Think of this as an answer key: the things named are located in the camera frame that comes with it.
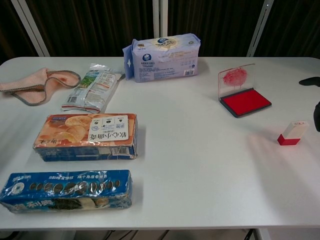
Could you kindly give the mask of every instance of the biscuit box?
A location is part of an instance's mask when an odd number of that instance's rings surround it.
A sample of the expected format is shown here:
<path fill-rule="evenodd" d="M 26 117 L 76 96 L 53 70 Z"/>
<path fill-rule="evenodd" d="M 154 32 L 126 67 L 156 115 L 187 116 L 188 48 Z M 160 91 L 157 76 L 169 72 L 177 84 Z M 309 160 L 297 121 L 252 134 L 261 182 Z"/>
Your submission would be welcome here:
<path fill-rule="evenodd" d="M 33 148 L 46 162 L 135 159 L 137 115 L 57 114 L 47 117 Z"/>
<path fill-rule="evenodd" d="M 0 203 L 10 212 L 129 208 L 129 170 L 12 173 Z"/>
<path fill-rule="evenodd" d="M 132 41 L 123 49 L 127 79 L 136 82 L 187 77 L 198 74 L 200 39 L 187 33 Z"/>

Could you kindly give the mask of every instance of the clear plastic lid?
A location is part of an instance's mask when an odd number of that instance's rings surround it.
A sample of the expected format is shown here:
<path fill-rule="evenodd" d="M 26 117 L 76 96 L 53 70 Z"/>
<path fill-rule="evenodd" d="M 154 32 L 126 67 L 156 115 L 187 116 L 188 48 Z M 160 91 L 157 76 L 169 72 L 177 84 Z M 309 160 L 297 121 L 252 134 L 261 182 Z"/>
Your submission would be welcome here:
<path fill-rule="evenodd" d="M 218 98 L 251 89 L 255 84 L 255 64 L 230 68 L 218 74 Z"/>

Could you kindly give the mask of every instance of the oreo cookie package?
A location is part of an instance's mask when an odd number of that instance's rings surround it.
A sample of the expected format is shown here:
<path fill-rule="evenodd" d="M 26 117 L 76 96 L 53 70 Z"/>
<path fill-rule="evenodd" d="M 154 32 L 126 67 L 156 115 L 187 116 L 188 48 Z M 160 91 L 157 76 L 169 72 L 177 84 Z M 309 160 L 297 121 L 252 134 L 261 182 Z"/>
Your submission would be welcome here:
<path fill-rule="evenodd" d="M 133 113 L 50 115 L 33 148 L 46 162 L 135 159 L 137 133 Z"/>
<path fill-rule="evenodd" d="M 10 212 L 57 212 L 132 205 L 129 170 L 12 173 L 0 195 Z"/>

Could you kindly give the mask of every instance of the blue package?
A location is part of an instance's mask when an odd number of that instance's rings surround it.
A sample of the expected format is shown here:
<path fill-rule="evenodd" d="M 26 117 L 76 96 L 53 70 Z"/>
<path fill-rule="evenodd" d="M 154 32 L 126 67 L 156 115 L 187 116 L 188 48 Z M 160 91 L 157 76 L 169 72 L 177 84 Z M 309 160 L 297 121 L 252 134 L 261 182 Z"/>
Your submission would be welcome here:
<path fill-rule="evenodd" d="M 126 79 L 136 82 L 198 74 L 200 39 L 192 34 L 136 40 L 122 49 Z"/>
<path fill-rule="evenodd" d="M 13 213 L 56 212 L 132 205 L 129 170 L 12 173 L 0 203 Z"/>

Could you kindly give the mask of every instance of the dark curtain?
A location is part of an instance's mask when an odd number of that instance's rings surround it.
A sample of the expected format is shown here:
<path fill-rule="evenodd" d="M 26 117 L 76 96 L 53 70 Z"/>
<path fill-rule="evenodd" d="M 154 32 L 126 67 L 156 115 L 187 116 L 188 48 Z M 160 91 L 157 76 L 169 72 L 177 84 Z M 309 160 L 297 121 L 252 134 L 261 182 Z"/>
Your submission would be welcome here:
<path fill-rule="evenodd" d="M 275 0 L 254 55 L 320 58 L 320 1 Z"/>
<path fill-rule="evenodd" d="M 169 0 L 168 35 L 194 33 L 200 56 L 245 57 L 264 0 Z"/>
<path fill-rule="evenodd" d="M 151 0 L 26 0 L 51 56 L 123 56 L 152 39 Z"/>
<path fill-rule="evenodd" d="M 17 57 L 38 56 L 10 0 L 0 0 L 0 64 Z"/>

